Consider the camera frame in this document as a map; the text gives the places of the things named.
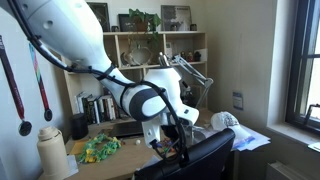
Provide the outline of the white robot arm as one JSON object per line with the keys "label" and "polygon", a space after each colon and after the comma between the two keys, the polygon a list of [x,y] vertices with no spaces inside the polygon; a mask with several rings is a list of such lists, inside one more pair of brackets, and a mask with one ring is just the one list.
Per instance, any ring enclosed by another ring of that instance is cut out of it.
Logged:
{"label": "white robot arm", "polygon": [[74,69],[53,54],[58,53],[90,73],[113,95],[116,103],[143,124],[146,145],[160,140],[160,128],[173,126],[176,145],[186,146],[183,125],[196,122],[199,111],[182,103],[180,75],[170,67],[157,67],[135,83],[127,79],[109,59],[103,31],[84,0],[1,0],[1,8],[13,16],[28,40],[52,64]]}

